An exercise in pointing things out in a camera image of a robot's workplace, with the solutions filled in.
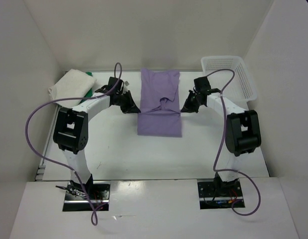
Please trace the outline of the purple t shirt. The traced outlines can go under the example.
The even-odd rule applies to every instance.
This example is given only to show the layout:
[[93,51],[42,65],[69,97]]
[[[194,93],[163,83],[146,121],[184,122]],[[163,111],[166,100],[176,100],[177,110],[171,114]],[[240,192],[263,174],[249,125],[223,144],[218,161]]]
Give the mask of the purple t shirt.
[[141,100],[137,133],[142,136],[182,137],[178,70],[141,69]]

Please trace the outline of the white t shirt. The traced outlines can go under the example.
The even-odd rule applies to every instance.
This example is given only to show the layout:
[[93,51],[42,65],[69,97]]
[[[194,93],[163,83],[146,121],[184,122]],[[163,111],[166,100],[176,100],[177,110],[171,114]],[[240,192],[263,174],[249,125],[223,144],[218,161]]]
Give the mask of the white t shirt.
[[71,69],[55,85],[48,88],[51,100],[82,98],[92,89],[96,79],[79,70]]

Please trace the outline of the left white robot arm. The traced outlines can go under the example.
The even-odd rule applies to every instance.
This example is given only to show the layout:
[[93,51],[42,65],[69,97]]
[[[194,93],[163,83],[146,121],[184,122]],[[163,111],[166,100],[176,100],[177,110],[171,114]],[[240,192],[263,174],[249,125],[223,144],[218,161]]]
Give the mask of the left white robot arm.
[[105,95],[105,89],[98,89],[91,100],[72,108],[62,107],[57,116],[53,141],[58,145],[71,167],[69,191],[83,199],[89,199],[94,193],[93,176],[87,166],[85,147],[88,143],[89,121],[110,106],[119,106],[124,114],[138,114],[140,109],[129,90]]

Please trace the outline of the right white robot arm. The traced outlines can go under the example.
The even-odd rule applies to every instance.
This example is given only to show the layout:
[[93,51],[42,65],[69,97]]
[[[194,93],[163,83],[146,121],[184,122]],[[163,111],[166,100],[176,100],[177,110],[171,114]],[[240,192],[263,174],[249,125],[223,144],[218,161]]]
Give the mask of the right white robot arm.
[[190,90],[181,112],[197,113],[200,106],[214,110],[224,119],[223,134],[213,165],[213,190],[224,196],[236,186],[238,176],[243,175],[243,162],[261,145],[258,114],[237,106],[219,89]]

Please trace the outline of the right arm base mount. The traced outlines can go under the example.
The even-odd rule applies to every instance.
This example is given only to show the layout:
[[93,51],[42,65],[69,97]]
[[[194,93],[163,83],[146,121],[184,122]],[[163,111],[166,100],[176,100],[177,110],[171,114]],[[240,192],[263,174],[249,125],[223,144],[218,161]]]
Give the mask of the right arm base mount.
[[216,183],[212,179],[198,180],[198,195],[200,209],[230,209],[244,208],[245,203],[239,180],[225,183],[220,189],[216,189]]

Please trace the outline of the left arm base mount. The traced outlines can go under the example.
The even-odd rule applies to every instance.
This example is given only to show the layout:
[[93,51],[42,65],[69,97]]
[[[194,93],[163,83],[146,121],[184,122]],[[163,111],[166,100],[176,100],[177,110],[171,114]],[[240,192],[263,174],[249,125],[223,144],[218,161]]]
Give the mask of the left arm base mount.
[[[94,181],[92,191],[89,192],[89,198],[97,211],[108,211],[110,200],[110,181]],[[65,190],[63,202],[63,212],[91,212],[86,195],[80,189],[75,189],[68,183],[67,187],[58,186],[59,189]]]

